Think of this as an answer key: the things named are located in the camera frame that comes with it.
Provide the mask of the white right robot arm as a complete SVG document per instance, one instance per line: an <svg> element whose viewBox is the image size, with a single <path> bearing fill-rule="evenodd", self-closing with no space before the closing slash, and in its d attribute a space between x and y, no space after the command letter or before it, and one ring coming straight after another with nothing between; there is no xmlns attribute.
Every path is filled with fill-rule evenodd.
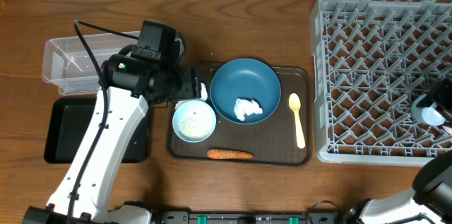
<svg viewBox="0 0 452 224"><path fill-rule="evenodd" d="M451 79L437 80L411 107L420 124L441 126L451 133ZM451 152L430 160L417 173L412 187L385 199L368 199L345 214L339 223L450 223Z"/></svg>

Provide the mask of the white tissue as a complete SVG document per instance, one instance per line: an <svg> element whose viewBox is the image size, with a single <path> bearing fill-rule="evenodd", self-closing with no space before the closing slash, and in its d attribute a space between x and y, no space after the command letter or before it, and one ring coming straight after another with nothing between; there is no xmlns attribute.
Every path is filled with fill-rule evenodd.
<svg viewBox="0 0 452 224"><path fill-rule="evenodd" d="M234 104L234 113L239 121L244 122L246 120L246 116L250 116L252 114L262 114L263 109L255 100L238 98Z"/></svg>

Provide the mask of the light blue plastic cup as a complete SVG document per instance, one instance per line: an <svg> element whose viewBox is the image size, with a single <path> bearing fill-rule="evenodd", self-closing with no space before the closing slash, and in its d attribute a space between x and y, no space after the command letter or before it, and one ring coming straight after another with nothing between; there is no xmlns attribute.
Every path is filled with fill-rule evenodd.
<svg viewBox="0 0 452 224"><path fill-rule="evenodd" d="M432 104L430 107L418 107L422 100L427 97L426 94L420 95L411 106L412 118L422 124L430 126L440 126L446 122L446 119L435 110L436 104Z"/></svg>

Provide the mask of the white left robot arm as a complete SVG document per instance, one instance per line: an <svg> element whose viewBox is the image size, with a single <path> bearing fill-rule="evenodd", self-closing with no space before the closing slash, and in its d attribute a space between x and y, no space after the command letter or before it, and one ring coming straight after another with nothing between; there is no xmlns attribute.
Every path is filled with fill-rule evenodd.
<svg viewBox="0 0 452 224"><path fill-rule="evenodd" d="M108 210L127 146L152 104L199 98L197 69L178 62L114 54L102 64L102 88L81 144L44 208L29 207L24 223L151 223L153 212L129 202Z"/></svg>

